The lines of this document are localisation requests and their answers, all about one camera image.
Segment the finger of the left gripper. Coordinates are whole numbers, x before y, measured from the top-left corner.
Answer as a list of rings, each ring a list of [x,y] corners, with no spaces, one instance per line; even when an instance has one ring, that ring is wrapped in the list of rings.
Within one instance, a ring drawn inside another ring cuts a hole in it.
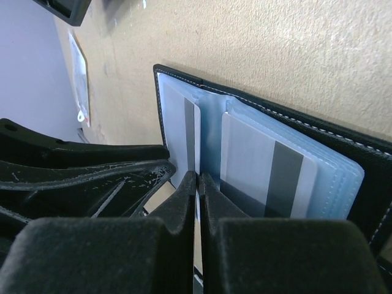
[[[1,212],[15,219],[131,217],[174,172],[166,159],[67,169],[1,162]]]
[[[63,141],[1,119],[1,160],[37,168],[66,169],[168,159],[162,145],[97,145]]]

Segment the black and white organizer tray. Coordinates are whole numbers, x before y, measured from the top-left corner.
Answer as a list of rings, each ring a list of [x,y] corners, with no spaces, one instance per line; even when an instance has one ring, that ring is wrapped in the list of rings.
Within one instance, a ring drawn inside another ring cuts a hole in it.
[[[33,0],[35,3],[65,21],[79,27],[87,13],[91,0]]]

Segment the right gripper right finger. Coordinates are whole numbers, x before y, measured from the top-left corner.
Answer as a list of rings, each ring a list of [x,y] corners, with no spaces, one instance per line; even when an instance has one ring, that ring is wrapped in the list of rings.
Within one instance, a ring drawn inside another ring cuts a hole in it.
[[[387,293],[360,230],[346,220],[250,217],[200,176],[205,293]]]

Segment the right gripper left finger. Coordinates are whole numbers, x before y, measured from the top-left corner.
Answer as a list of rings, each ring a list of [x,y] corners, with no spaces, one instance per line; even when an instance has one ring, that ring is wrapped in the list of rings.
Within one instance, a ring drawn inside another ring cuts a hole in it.
[[[191,293],[196,175],[145,217],[41,218],[17,235],[2,293]]]

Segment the clear plastic card sleeve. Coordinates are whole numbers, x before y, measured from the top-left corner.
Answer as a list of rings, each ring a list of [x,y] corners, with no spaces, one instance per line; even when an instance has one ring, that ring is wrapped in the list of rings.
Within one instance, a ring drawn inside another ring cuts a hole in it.
[[[77,120],[91,127],[86,60],[72,31],[68,31],[68,40],[72,59],[73,91],[78,108]]]

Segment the black leather card holder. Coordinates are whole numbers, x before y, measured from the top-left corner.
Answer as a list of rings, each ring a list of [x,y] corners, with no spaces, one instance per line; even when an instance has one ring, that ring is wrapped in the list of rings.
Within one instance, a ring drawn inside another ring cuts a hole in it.
[[[153,67],[178,187],[199,177],[205,293],[390,293],[391,143]]]

